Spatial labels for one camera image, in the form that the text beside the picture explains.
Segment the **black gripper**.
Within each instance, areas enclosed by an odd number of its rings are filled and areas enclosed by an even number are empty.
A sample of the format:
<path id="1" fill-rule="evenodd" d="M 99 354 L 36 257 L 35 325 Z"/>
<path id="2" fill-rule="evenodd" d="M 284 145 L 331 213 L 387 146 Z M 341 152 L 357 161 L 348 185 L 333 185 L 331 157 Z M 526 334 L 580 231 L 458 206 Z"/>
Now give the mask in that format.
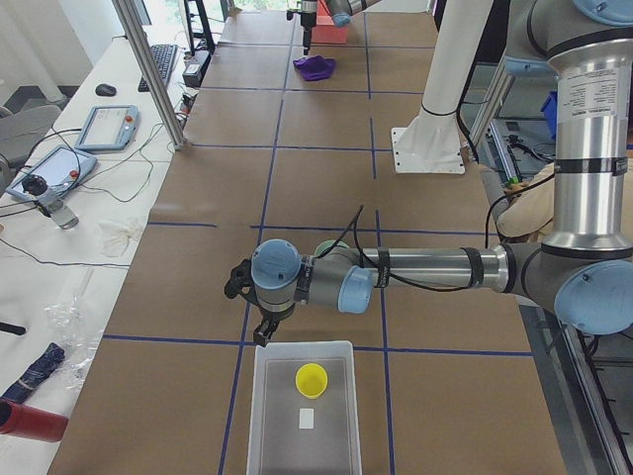
<path id="1" fill-rule="evenodd" d="M 296 12 L 301 19 L 303 31 L 303 53 L 309 55 L 312 46 L 312 31 L 317 24 L 317 0 L 297 0 Z"/>
<path id="2" fill-rule="evenodd" d="M 253 331 L 253 342 L 256 345 L 267 345 L 270 337 L 278 329 L 280 322 L 291 317 L 295 308 L 295 303 L 283 310 L 269 310 L 260 305 L 259 312 L 262 316 L 262 321 Z"/>

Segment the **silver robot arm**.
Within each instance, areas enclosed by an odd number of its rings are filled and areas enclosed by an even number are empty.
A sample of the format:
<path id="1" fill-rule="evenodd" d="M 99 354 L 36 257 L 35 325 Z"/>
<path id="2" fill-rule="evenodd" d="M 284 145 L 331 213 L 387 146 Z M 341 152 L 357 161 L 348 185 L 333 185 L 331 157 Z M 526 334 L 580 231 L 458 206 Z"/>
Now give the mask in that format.
<path id="1" fill-rule="evenodd" d="M 628 1 L 515 1 L 507 51 L 544 62 L 558 81 L 553 230 L 538 243 L 481 249 L 362 249 L 327 245 L 302 255 L 260 244 L 233 275 L 261 313 L 265 345 L 299 304 L 361 314 L 374 289 L 400 282 L 437 292 L 490 288 L 523 296 L 579 331 L 632 323 L 632 243 L 621 230 L 632 5 Z"/>
<path id="2" fill-rule="evenodd" d="M 303 52 L 308 55 L 313 43 L 344 44 L 347 41 L 347 25 L 352 17 L 379 2 L 380 0 L 291 1 L 286 16 L 288 21 L 295 16 L 300 18 Z"/>

